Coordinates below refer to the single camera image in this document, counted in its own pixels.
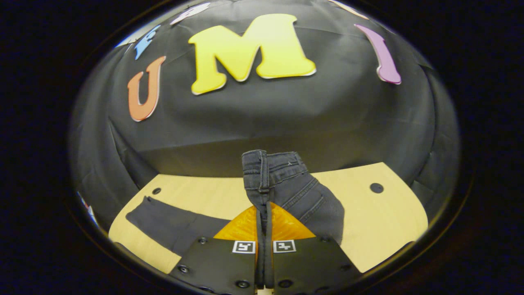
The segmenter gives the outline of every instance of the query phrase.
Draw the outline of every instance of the screw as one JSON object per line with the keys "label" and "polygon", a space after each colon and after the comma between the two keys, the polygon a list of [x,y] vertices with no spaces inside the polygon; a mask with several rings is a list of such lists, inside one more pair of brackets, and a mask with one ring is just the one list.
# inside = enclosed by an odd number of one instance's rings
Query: screw
{"label": "screw", "polygon": [[184,265],[179,266],[178,270],[180,270],[180,272],[183,272],[183,273],[188,273],[189,272],[189,268],[187,266],[184,266]]}
{"label": "screw", "polygon": [[247,282],[247,281],[237,281],[236,282],[236,286],[239,287],[239,288],[245,289],[245,288],[249,287],[249,282]]}
{"label": "screw", "polygon": [[291,280],[283,280],[278,282],[278,286],[281,288],[289,288],[292,284],[293,282]]}

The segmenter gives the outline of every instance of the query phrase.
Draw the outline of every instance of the denim pants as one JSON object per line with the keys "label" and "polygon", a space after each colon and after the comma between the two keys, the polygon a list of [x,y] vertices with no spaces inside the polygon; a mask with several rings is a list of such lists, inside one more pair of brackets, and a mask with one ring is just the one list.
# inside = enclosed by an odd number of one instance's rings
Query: denim pants
{"label": "denim pants", "polygon": [[251,203],[267,219],[268,201],[277,204],[316,236],[340,245],[344,207],[333,193],[308,173],[296,152],[268,155],[254,150],[242,155],[244,188]]}

